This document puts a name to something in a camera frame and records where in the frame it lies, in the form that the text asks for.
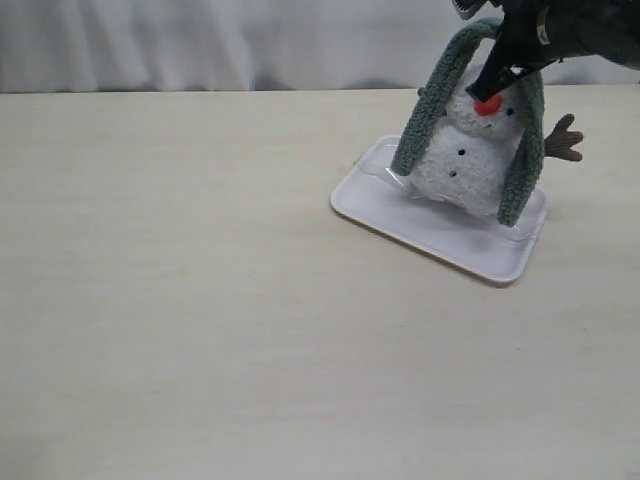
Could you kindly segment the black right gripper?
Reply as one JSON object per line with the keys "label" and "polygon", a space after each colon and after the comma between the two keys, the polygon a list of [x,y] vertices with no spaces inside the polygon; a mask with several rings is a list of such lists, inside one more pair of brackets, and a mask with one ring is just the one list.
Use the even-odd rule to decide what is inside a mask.
{"label": "black right gripper", "polygon": [[493,1],[503,13],[484,66],[466,92],[489,100],[530,70],[567,58],[600,57],[639,68],[637,1]]}

